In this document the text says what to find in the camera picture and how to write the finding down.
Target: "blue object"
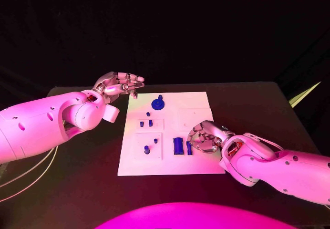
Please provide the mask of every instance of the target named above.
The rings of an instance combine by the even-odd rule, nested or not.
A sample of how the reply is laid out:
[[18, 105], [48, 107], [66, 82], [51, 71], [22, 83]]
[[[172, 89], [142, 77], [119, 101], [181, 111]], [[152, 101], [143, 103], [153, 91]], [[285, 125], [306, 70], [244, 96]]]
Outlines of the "blue object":
[[188, 155], [194, 155], [192, 145], [189, 142], [187, 142], [187, 144], [188, 144]]
[[159, 98], [152, 102], [152, 107], [155, 110], [162, 110], [165, 108], [166, 104], [163, 102], [163, 96], [159, 95]]
[[181, 137], [176, 137], [174, 139], [175, 142], [175, 155], [184, 155], [184, 139]]
[[149, 146], [145, 146], [145, 153], [151, 154], [151, 147]]

